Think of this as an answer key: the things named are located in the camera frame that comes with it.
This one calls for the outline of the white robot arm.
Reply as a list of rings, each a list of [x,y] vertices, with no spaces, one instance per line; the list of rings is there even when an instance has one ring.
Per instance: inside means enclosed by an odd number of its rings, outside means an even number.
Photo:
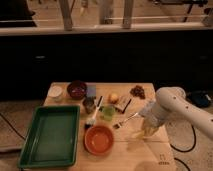
[[[148,108],[142,123],[142,136],[150,137],[165,123],[172,112],[181,114],[199,131],[213,140],[213,114],[186,101],[181,87],[162,87],[155,93],[156,101]]]

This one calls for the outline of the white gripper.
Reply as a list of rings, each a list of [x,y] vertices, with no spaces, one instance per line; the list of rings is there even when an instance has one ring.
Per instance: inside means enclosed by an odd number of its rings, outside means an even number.
[[[139,115],[145,118],[141,127],[142,135],[149,137],[158,131],[158,127],[165,123],[169,111],[155,101],[148,101],[140,110]]]

